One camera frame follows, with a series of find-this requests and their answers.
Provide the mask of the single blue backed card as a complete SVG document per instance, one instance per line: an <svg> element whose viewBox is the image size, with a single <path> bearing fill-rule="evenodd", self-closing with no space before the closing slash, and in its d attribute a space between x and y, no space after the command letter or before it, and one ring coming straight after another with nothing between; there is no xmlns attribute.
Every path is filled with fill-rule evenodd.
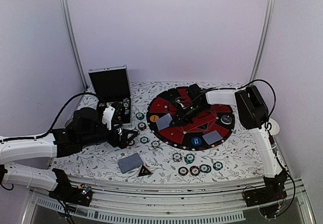
<svg viewBox="0 0 323 224"><path fill-rule="evenodd" d="M202 137L207 145L212 145L223 140L223 137L218 133L218 131L212 131L204 134Z"/></svg>
<svg viewBox="0 0 323 224"><path fill-rule="evenodd" d="M171 121L173 120L171 114L166 114L156 121L157 129L159 131L166 129L170 126Z"/></svg>

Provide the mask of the blue green 50 chip stack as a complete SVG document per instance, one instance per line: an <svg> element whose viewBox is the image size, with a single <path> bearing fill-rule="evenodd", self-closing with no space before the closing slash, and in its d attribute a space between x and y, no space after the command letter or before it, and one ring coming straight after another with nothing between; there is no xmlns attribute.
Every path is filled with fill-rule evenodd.
<svg viewBox="0 0 323 224"><path fill-rule="evenodd" d="M148 143L148 142L149 142L149 139L148 139L147 137L141 137L141 138L140 138L140 142L141 142L142 144L146 144L146 143Z"/></svg>

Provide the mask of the red black 100 chip pile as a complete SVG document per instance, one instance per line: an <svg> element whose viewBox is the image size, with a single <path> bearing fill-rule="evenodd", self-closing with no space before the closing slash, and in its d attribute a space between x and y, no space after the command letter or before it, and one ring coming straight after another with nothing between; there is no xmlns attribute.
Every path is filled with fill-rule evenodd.
<svg viewBox="0 0 323 224"><path fill-rule="evenodd" d="M140 122L138 124L138 129L141 130L141 131L144 131L146 129L146 123Z"/></svg>
<svg viewBox="0 0 323 224"><path fill-rule="evenodd" d="M195 166L195 165L191 166L189 171L190 171L190 174L192 176L198 176L200 174L200 168L198 166Z"/></svg>
<svg viewBox="0 0 323 224"><path fill-rule="evenodd" d="M181 175L181 176L185 176L185 175L187 175L188 174L188 169L186 168L186 167L184 167L184 166L182 166L182 167L180 167L179 169L178 169L178 173L179 173L179 175Z"/></svg>

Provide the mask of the blue card deck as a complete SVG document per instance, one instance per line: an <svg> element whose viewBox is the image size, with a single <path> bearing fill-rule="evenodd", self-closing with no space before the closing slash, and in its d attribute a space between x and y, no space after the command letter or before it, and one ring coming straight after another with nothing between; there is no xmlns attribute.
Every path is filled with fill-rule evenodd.
<svg viewBox="0 0 323 224"><path fill-rule="evenodd" d="M143 161L138 153L134 153L118 161L118 167L121 173L125 174L133 169L143 165Z"/></svg>

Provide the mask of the orange big blind button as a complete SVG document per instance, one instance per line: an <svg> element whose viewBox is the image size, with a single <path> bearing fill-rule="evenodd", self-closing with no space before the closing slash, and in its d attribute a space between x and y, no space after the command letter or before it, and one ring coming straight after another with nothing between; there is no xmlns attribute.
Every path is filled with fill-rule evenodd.
<svg viewBox="0 0 323 224"><path fill-rule="evenodd" d="M151 115L149 120L153 123L157 122L159 120L159 116L157 115Z"/></svg>

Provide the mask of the blue small blind button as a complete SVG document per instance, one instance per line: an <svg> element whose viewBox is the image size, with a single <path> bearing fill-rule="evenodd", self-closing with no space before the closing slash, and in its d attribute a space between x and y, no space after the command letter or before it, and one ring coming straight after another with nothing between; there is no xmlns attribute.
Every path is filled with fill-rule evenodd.
<svg viewBox="0 0 323 224"><path fill-rule="evenodd" d="M201 145L202 141L201 141L201 139L199 137L193 137L191 139L191 143L194 146L199 146L199 145Z"/></svg>

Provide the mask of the blue green 50 chip pile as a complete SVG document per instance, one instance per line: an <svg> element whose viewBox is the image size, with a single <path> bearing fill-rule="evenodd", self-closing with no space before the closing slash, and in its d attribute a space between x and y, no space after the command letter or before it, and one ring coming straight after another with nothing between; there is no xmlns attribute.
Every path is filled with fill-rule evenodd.
<svg viewBox="0 0 323 224"><path fill-rule="evenodd" d="M136 119L138 119L138 120L143 120L144 119L144 114L143 113L136 113Z"/></svg>
<svg viewBox="0 0 323 224"><path fill-rule="evenodd" d="M184 161L186 164L192 164L194 162L194 160L195 160L195 156L194 156L194 154L191 154L191 153L187 154L184 157Z"/></svg>
<svg viewBox="0 0 323 224"><path fill-rule="evenodd" d="M208 174L211 172L211 167L207 164L202 164L199 168L202 173Z"/></svg>

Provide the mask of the clear acrylic round disc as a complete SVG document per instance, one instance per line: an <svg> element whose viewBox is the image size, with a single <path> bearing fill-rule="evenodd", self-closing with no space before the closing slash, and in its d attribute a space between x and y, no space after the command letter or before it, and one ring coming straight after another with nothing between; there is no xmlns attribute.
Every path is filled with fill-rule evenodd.
<svg viewBox="0 0 323 224"><path fill-rule="evenodd" d="M232 117L231 117L231 116L229 116L229 115L223 115L223 116L221 117L221 122L222 122L223 124L230 125L230 124L232 123L232 121L233 121L233 119L232 119Z"/></svg>

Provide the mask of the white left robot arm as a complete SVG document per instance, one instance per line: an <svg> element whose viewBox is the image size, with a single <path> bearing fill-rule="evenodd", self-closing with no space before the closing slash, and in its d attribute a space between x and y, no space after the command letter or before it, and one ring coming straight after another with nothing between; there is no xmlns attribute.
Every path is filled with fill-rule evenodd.
<svg viewBox="0 0 323 224"><path fill-rule="evenodd" d="M97 96L96 108L83 107L74 111L64 128L54 126L43 134L1 137L1 184L19 184L56 192L63 200L75 197L74 187L63 170L42 170L17 164L18 160L39 157L67 157L88 146L109 143L126 148L138 131L123 127L118 120L119 107Z"/></svg>

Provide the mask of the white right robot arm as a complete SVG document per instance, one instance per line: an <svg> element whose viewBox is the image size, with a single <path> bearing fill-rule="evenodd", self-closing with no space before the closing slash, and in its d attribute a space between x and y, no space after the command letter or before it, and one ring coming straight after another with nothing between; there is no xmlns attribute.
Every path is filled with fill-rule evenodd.
<svg viewBox="0 0 323 224"><path fill-rule="evenodd" d="M207 107L215 104L237 107L241 125L253 134L264 169L264 181L268 184L261 191L261 198L273 201L281 192L279 185L288 177L275 152L276 143L270 133L270 112L259 90L251 82L238 88L201 89L197 84L190 85L187 93L191 99L188 106L176 103L177 112L171 117L170 127L184 126Z"/></svg>

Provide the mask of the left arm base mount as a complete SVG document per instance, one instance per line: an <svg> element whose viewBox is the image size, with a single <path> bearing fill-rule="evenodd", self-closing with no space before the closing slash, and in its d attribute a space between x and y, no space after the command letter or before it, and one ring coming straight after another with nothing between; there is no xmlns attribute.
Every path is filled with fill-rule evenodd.
<svg viewBox="0 0 323 224"><path fill-rule="evenodd" d="M59 183L53 191L49 191L50 198L61 202L89 207L92 200L92 187L81 184L73 187L70 184Z"/></svg>

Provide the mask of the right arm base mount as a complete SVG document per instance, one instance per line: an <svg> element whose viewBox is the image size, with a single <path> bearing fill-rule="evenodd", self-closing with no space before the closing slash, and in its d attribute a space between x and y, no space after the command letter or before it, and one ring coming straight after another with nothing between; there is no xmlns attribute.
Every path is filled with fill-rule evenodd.
<svg viewBox="0 0 323 224"><path fill-rule="evenodd" d="M275 178L263 177L265 186L262 188L251 189L246 188L242 191L242 197L246 202L247 207L270 203L273 201L282 200L287 197L285 191L286 176L276 176Z"/></svg>

